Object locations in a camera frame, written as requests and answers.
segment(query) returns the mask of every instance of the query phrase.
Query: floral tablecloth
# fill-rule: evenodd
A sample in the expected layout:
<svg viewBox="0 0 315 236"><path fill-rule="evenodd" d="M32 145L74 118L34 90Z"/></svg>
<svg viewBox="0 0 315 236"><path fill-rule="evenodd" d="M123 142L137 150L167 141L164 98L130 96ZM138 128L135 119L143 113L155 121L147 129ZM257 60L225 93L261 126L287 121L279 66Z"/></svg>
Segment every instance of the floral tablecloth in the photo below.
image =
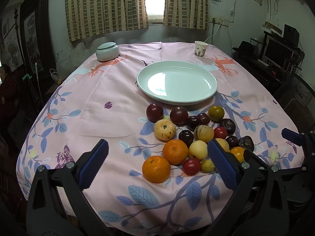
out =
<svg viewBox="0 0 315 236"><path fill-rule="evenodd" d="M214 104L235 121L235 135L252 137L255 154L281 169L297 167L304 155L284 140L281 130L297 131L271 94L237 62L209 45L205 57L194 56L192 43L120 45L120 56L101 63L93 54L58 87L32 126L18 157L16 174L28 198L39 165L61 168L92 150L103 138L109 155L91 187L83 191L107 226L133 235L172 235L214 221L232 195L219 174L187 176L172 166L161 184L144 179L141 167L151 155L161 155L164 143L154 133L145 110L153 102L137 86L138 72L153 62L180 60L211 71L217 93L187 107L190 115ZM162 104L165 114L172 106ZM177 135L185 128L177 127ZM74 215L62 189L60 197Z"/></svg>

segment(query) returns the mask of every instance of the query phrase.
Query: plate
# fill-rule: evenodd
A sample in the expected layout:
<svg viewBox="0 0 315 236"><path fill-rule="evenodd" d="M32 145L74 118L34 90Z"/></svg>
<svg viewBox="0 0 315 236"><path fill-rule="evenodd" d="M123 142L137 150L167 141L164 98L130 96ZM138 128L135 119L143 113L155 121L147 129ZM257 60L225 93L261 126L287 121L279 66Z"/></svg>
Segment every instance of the plate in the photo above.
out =
<svg viewBox="0 0 315 236"><path fill-rule="evenodd" d="M171 105L193 105L212 97L218 87L212 73L188 62L161 61L141 69L139 88L151 98Z"/></svg>

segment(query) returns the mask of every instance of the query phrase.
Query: plate rim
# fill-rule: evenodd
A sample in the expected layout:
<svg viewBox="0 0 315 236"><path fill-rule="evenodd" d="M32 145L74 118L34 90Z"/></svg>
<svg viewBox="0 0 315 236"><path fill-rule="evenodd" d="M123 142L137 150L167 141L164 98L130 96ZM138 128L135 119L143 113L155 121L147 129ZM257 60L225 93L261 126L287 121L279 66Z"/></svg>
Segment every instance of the plate rim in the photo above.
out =
<svg viewBox="0 0 315 236"><path fill-rule="evenodd" d="M173 101L173 100L170 100L170 99L166 99L166 98L160 98L159 96L156 96L155 94L151 94L151 93L148 93L142 86L141 84L139 83L139 74L141 73L142 70L144 70L145 68L147 67L150 67L151 65L153 64L156 64L156 63L160 63L160 62L183 62L183 63L187 63L187 64L192 64L193 66L198 66L201 70L205 71L206 73L210 74L213 76L214 80L215 80L215 83L216 83L216 88L215 88L215 91L213 92L213 94L211 95L208 95L206 98L204 99L200 99L200 100L193 100L193 101ZM138 75L137 75L137 84L138 84L138 87L146 94L148 95L149 97L153 98L153 99L158 99L160 100L161 102L163 101L167 101L167 102L172 102L172 103L177 103L177 104L197 104L197 103L200 103L200 102L203 102L205 100L207 100L208 98L211 98L217 91L218 89L218 82L217 82L217 79L216 77L211 73L209 72L208 70L200 67L199 65L196 65L196 64L193 64L191 62L186 62L186 61L180 61L180 60L163 60L163 61L158 61L158 62L153 62L152 64L150 65L147 65L145 66L144 68L142 68L139 72L138 72Z"/></svg>

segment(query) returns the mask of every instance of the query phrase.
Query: monitor screen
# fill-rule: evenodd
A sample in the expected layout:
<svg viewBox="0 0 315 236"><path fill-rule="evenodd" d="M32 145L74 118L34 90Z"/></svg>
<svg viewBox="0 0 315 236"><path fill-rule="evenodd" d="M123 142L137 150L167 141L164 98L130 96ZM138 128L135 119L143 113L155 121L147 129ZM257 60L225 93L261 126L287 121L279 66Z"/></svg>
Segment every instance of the monitor screen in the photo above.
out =
<svg viewBox="0 0 315 236"><path fill-rule="evenodd" d="M288 47L278 43L274 39L269 39L265 57L269 59L274 64L280 66L281 68L284 67L284 63L286 59L291 59L293 55L293 51Z"/></svg>

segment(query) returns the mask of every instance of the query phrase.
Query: curtain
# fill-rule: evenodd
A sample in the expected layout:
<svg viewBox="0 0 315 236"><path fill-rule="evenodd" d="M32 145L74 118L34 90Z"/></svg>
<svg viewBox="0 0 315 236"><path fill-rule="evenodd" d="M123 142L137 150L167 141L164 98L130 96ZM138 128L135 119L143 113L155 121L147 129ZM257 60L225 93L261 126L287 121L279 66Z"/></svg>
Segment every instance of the curtain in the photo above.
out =
<svg viewBox="0 0 315 236"><path fill-rule="evenodd" d="M70 41L148 27L145 0L65 0Z"/></svg>
<svg viewBox="0 0 315 236"><path fill-rule="evenodd" d="M208 0L165 0L164 26L208 29Z"/></svg>

